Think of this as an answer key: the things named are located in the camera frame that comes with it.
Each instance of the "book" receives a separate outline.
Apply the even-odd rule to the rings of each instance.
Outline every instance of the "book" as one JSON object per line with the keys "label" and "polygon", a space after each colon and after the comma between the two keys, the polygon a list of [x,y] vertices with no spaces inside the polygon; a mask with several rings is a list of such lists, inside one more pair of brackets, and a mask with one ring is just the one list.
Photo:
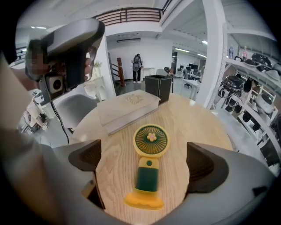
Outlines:
{"label": "book", "polygon": [[100,122],[108,134],[113,134],[137,119],[158,109],[160,98],[142,90],[132,91],[99,102]]}

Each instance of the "white floor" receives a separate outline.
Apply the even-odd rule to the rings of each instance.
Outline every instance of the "white floor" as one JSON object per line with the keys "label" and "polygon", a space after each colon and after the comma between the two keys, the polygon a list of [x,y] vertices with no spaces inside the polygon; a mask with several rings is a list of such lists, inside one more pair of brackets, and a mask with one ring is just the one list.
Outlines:
{"label": "white floor", "polygon": [[[191,94],[191,87],[184,87],[182,89],[184,82],[180,78],[174,78],[174,90],[175,94],[180,94],[186,98],[189,98]],[[133,84],[133,81],[126,81],[126,90],[125,92],[130,92],[136,89],[144,89],[144,81],[141,84]],[[68,138],[71,139],[72,134],[69,130],[66,129]],[[61,124],[57,117],[54,119],[48,120],[48,128],[46,130],[38,130],[36,133],[32,134],[34,138],[41,144],[50,145],[51,147],[59,147],[62,145],[67,145],[66,136],[61,128]]]}

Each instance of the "black trash can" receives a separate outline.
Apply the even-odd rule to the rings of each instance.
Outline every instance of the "black trash can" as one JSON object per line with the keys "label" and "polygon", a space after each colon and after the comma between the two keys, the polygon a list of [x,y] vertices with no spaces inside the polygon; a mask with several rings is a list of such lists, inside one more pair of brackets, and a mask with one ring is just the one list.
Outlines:
{"label": "black trash can", "polygon": [[145,77],[145,91],[159,97],[159,105],[168,101],[170,96],[172,78],[162,75]]}

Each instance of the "black pants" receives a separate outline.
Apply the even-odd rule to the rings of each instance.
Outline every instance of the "black pants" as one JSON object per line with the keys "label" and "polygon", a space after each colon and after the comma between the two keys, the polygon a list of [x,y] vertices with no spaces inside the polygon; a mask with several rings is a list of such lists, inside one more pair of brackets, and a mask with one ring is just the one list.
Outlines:
{"label": "black pants", "polygon": [[137,80],[136,80],[136,71],[133,71],[133,80],[134,81],[140,81],[141,80],[141,67],[137,71]]}

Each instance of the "round wooden table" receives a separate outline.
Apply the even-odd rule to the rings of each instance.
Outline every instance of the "round wooden table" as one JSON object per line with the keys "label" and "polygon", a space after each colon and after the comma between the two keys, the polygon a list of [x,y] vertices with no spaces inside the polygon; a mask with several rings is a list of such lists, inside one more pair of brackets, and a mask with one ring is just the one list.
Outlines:
{"label": "round wooden table", "polygon": [[[159,211],[132,208],[123,202],[137,177],[139,156],[133,147],[133,134],[147,123],[162,126],[171,138],[170,149],[160,158],[158,191],[165,205]],[[127,223],[142,225],[161,219],[183,201],[189,182],[187,142],[232,150],[219,120],[193,100],[176,94],[170,94],[169,101],[157,111],[112,135],[101,126],[98,111],[92,110],[79,123],[70,144],[95,139],[101,140],[101,160],[96,172],[105,212]]]}

